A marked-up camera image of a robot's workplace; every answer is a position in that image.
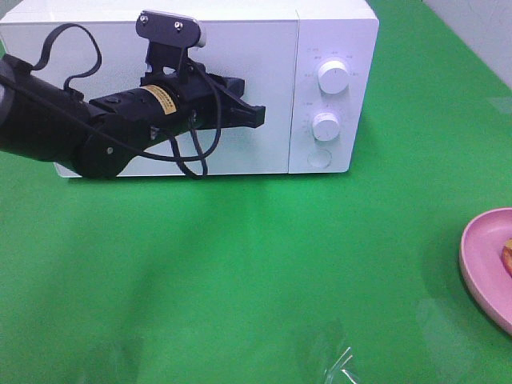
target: warning sticker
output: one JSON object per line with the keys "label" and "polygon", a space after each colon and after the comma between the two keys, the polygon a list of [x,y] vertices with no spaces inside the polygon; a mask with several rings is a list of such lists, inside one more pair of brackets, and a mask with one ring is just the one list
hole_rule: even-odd
{"label": "warning sticker", "polygon": [[158,100],[162,106],[164,114],[173,114],[176,112],[177,108],[173,99],[162,88],[153,85],[141,86],[141,88],[150,92]]}

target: microwave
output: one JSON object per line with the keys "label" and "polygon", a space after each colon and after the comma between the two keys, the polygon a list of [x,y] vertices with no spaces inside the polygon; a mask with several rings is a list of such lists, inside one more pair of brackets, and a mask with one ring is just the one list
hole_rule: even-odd
{"label": "microwave", "polygon": [[[378,34],[378,19],[364,0],[24,0],[0,20],[0,39],[9,55],[36,63],[54,28],[64,23],[85,27],[102,54],[95,74],[72,81],[87,101],[140,86],[149,51],[148,40],[137,33],[138,23],[152,22],[155,15],[169,15],[176,33],[181,22],[175,20],[193,21],[201,44],[187,48],[188,57],[208,73],[242,79],[240,99],[264,106],[258,127],[240,123],[222,129],[207,158],[209,174],[349,169]],[[167,33],[156,31],[162,38]],[[55,39],[47,66],[34,74],[60,86],[95,60],[88,36],[69,29]],[[203,147],[214,136],[214,129],[197,131]],[[181,155],[196,154],[187,133],[176,141]],[[168,141],[150,143],[145,150],[172,154]],[[196,172],[201,168],[198,160],[188,164]],[[79,176],[63,162],[56,168],[63,177]],[[174,162],[134,156],[118,175],[178,174],[182,170]]]}

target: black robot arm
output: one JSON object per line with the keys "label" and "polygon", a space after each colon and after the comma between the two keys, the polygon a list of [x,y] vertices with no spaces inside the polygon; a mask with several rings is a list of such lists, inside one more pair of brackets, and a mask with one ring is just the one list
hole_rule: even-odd
{"label": "black robot arm", "polygon": [[[138,34],[150,40],[148,71],[139,88],[84,102],[83,95],[69,87],[73,77],[61,90],[33,76],[32,71],[46,65],[53,41],[72,26],[85,30],[76,24],[56,28],[36,66],[8,54],[0,60],[0,150],[58,162],[88,178],[115,177],[135,156],[176,162],[185,174],[196,177],[185,163],[200,161],[205,175],[205,159],[217,146],[222,128],[264,123],[265,107],[240,99],[242,79],[207,74],[204,65],[188,57],[189,48],[202,44],[201,29],[195,20],[172,14],[143,11],[137,20]],[[101,65],[99,48],[86,32],[97,48],[98,62],[74,77],[91,75]],[[216,129],[205,151],[196,134],[204,129]],[[175,137],[187,131],[196,156],[179,153]],[[165,140],[170,140],[173,156],[145,152]]]}

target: black cable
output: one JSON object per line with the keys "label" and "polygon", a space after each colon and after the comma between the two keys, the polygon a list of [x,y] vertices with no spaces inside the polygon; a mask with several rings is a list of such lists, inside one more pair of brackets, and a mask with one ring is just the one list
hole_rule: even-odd
{"label": "black cable", "polygon": [[48,36],[46,36],[45,42],[42,44],[41,57],[39,58],[39,61],[32,68],[32,70],[42,70],[44,67],[46,67],[46,65],[48,64],[48,61],[50,60],[51,48],[52,48],[55,40],[57,40],[58,36],[62,32],[64,32],[65,30],[68,30],[69,28],[73,28],[73,27],[80,28],[87,34],[87,36],[89,36],[90,40],[93,43],[94,49],[96,50],[96,63],[90,70],[84,72],[83,74],[74,74],[73,76],[69,76],[64,81],[63,89],[66,91],[68,91],[70,89],[70,81],[72,79],[87,78],[87,77],[91,76],[92,74],[95,74],[96,72],[98,72],[100,66],[102,66],[102,52],[100,51],[99,46],[96,43],[96,40],[94,39],[94,36],[92,35],[91,32],[88,31],[87,28],[85,28],[84,26],[81,26],[79,24],[74,24],[72,22],[68,22],[66,24],[61,24],[60,26],[58,26],[57,28],[52,30],[48,34]]}

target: green table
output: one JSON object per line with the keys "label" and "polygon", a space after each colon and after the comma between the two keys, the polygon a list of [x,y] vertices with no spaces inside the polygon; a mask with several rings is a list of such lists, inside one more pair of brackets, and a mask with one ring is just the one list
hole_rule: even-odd
{"label": "green table", "polygon": [[511,204],[510,90],[420,1],[371,3],[346,174],[68,181],[0,154],[1,383],[317,384],[348,346],[361,382],[512,380],[458,270]]}

